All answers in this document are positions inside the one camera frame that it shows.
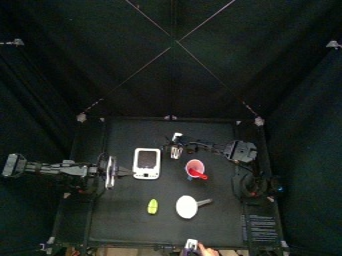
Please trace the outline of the person's bare hand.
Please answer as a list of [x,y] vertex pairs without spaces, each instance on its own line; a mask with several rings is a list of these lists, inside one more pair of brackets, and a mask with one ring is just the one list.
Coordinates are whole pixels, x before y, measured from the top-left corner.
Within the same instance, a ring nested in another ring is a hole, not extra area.
[[202,256],[221,256],[219,252],[213,248],[207,248],[202,243],[198,244]]

